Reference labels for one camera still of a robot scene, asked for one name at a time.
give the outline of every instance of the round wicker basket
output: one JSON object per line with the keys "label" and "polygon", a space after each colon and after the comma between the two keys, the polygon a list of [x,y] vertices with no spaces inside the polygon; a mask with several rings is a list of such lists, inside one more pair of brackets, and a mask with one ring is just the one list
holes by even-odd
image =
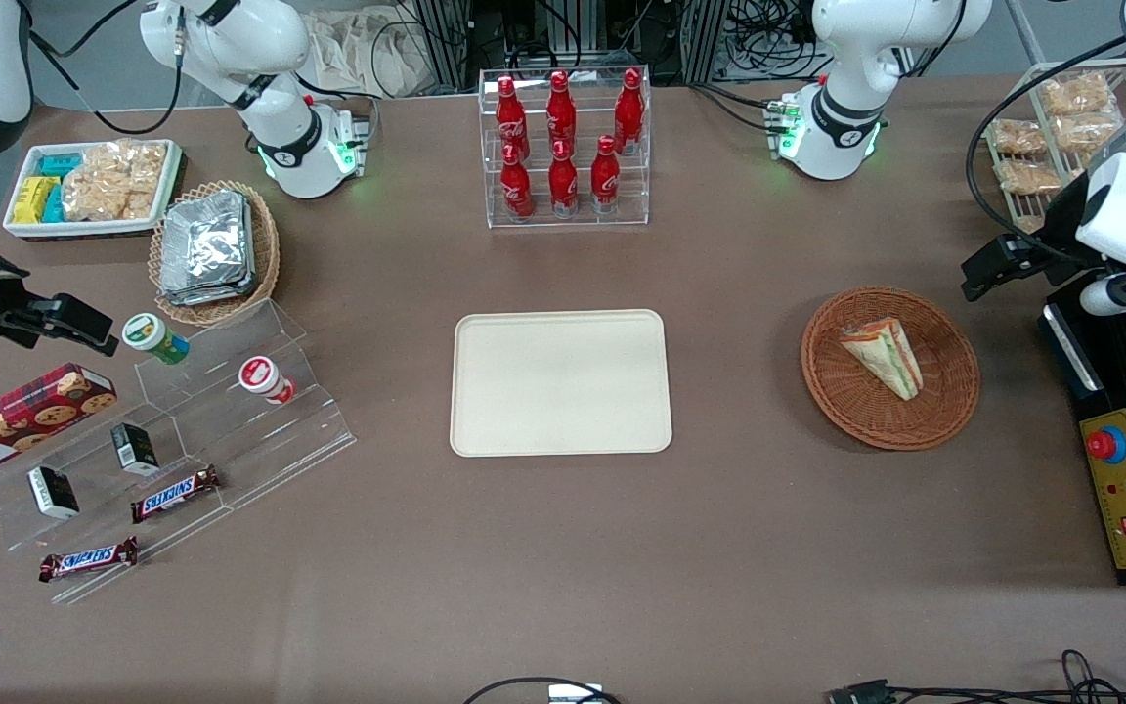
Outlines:
{"label": "round wicker basket", "polygon": [[[881,318],[902,321],[920,362],[923,389],[897,398],[841,347],[841,331]],[[980,366],[971,344],[941,309],[897,288],[867,286],[835,295],[802,335],[802,374],[833,424],[884,449],[929,449],[958,435],[980,400]]]}
{"label": "round wicker basket", "polygon": [[[216,190],[229,188],[241,193],[250,202],[250,224],[254,237],[254,265],[259,271],[259,286],[250,295],[239,295],[236,298],[214,300],[212,303],[200,303],[197,306],[173,306],[168,300],[155,295],[155,304],[164,315],[177,322],[194,326],[212,326],[224,318],[236,315],[245,308],[253,306],[260,300],[268,298],[276,288],[277,275],[280,273],[280,241],[277,237],[277,223],[268,213],[263,197],[244,182],[218,180],[205,182],[203,186],[182,193],[178,200],[196,200],[198,197],[213,195]],[[158,288],[159,269],[162,264],[162,232],[164,223],[155,223],[155,232],[151,235],[151,259],[146,267],[151,273],[151,282]]]}

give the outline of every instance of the yellow control panel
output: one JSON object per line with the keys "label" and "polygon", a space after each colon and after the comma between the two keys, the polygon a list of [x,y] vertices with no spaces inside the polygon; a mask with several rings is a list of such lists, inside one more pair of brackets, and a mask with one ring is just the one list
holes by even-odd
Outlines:
{"label": "yellow control panel", "polygon": [[1080,424],[1115,567],[1126,570],[1126,410]]}

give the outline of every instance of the emergency stop button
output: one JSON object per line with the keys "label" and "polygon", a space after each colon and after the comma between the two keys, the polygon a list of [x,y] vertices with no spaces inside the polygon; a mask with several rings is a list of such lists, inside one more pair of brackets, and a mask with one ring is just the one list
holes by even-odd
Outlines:
{"label": "emergency stop button", "polygon": [[1107,464],[1118,464],[1126,457],[1126,436],[1121,429],[1107,426],[1085,437],[1085,449],[1090,457],[1096,457]]}

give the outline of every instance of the aluminum foil package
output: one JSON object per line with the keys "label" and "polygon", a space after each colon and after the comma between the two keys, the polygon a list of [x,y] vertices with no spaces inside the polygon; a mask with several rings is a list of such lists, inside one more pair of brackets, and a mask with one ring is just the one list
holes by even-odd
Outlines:
{"label": "aluminum foil package", "polygon": [[176,306],[196,306],[254,291],[250,203],[223,189],[169,208],[162,233],[159,294]]}

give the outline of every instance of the walkers cookie box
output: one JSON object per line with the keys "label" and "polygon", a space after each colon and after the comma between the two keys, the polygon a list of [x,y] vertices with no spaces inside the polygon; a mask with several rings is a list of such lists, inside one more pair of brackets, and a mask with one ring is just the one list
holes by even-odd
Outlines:
{"label": "walkers cookie box", "polygon": [[115,404],[101,375],[63,365],[0,396],[0,463]]}

